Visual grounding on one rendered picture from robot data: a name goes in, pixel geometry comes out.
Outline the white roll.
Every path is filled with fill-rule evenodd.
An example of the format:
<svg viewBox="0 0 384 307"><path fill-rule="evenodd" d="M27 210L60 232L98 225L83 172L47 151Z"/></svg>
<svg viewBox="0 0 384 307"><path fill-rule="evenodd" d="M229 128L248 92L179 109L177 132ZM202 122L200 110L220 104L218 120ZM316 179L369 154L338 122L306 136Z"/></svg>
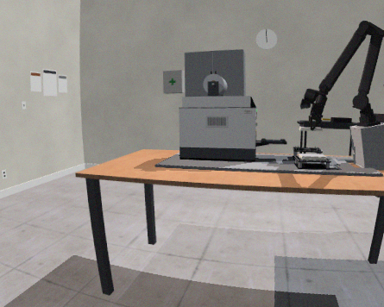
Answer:
<svg viewBox="0 0 384 307"><path fill-rule="evenodd" d="M205 78L203 83L205 91L208 93L208 82L213 80L219 82L219 96L223 95L227 91L227 83L217 74L210 74Z"/></svg>

